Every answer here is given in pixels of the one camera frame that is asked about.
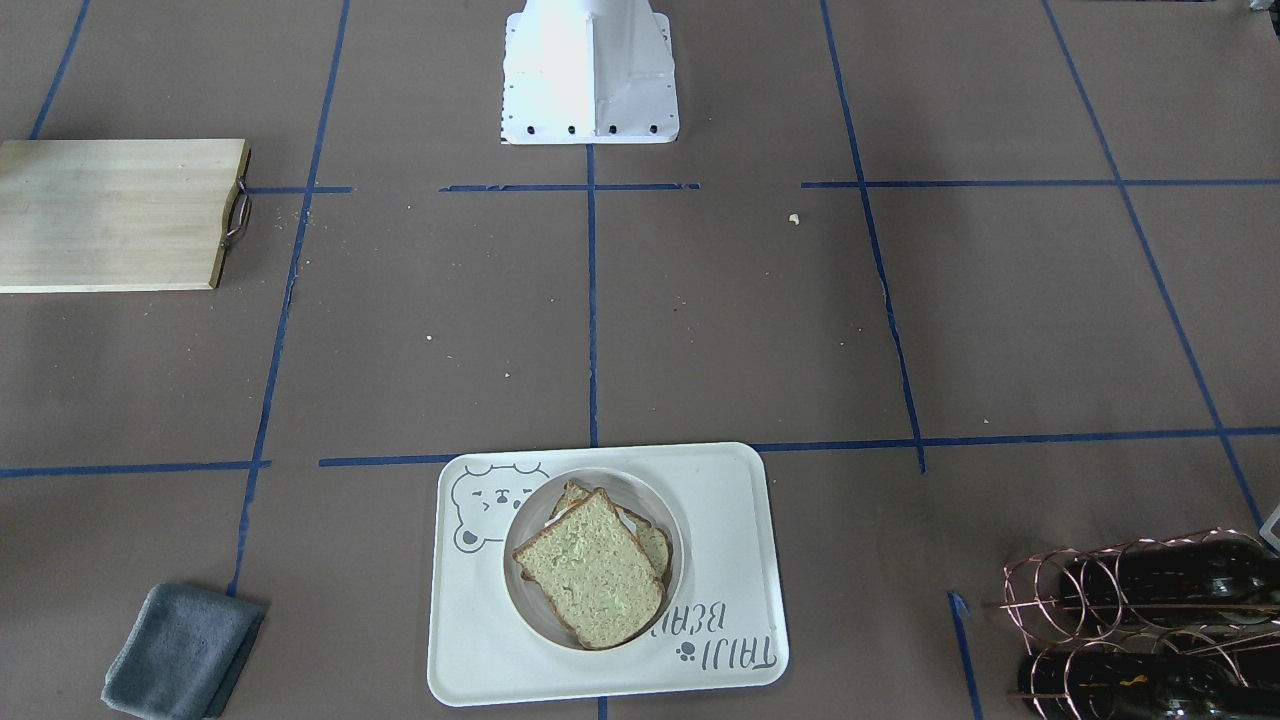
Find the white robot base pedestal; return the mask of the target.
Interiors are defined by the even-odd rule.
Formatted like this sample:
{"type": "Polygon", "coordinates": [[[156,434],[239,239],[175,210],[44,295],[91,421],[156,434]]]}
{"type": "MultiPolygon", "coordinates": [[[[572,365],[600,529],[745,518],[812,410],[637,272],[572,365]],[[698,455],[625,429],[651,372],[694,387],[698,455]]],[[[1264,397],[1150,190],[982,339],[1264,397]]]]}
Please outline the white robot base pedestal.
{"type": "Polygon", "coordinates": [[[507,17],[500,141],[672,143],[669,18],[648,1],[527,1],[507,17]]]}

